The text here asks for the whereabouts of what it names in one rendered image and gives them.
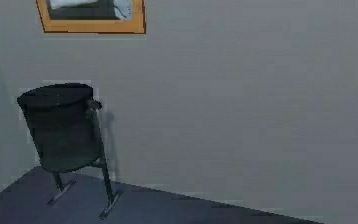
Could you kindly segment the orange framed wall picture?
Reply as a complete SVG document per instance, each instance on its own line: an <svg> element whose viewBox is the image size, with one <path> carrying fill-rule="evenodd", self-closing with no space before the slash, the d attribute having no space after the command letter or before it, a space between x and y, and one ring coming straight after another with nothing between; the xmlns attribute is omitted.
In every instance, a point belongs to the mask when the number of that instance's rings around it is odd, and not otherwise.
<svg viewBox="0 0 358 224"><path fill-rule="evenodd" d="M145 1L131 0L129 20L53 20L46 0L36 0L40 21L45 33L145 34Z"/></svg>

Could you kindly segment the black trash can on stand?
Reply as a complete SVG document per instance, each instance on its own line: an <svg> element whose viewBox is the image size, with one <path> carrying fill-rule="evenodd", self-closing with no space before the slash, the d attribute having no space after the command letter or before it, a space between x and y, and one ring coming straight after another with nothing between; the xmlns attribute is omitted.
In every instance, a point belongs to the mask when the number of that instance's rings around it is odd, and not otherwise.
<svg viewBox="0 0 358 224"><path fill-rule="evenodd" d="M17 103L37 150L41 167L52 174L58 193L54 205L75 184L61 175L85 167L102 170L107 205L100 213L106 219L122 193L112 189L97 112L102 109L94 90L83 83L61 83L22 93Z"/></svg>

